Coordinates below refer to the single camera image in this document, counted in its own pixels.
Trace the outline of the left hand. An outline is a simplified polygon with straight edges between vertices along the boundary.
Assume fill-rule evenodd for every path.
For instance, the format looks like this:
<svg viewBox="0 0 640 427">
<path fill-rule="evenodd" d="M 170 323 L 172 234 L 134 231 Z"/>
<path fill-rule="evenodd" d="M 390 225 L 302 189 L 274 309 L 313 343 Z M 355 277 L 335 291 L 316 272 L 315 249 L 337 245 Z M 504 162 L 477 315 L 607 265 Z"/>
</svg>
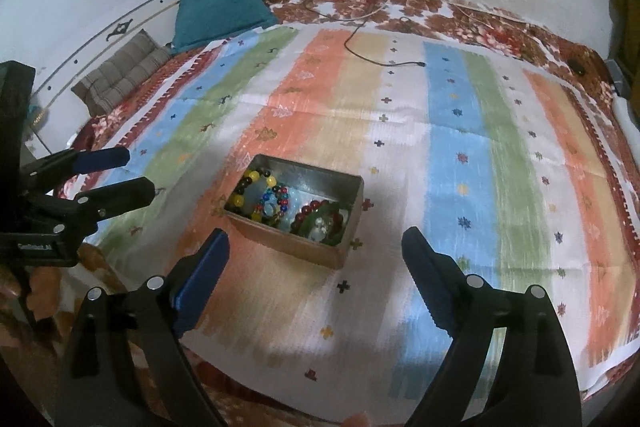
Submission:
<svg viewBox="0 0 640 427">
<path fill-rule="evenodd" d="M 61 270 L 57 267 L 37 267 L 26 272 L 26 308 L 36 321 L 50 319 L 58 312 L 61 301 Z M 5 266 L 1 267 L 1 309 L 23 295 L 21 283 Z"/>
</svg>

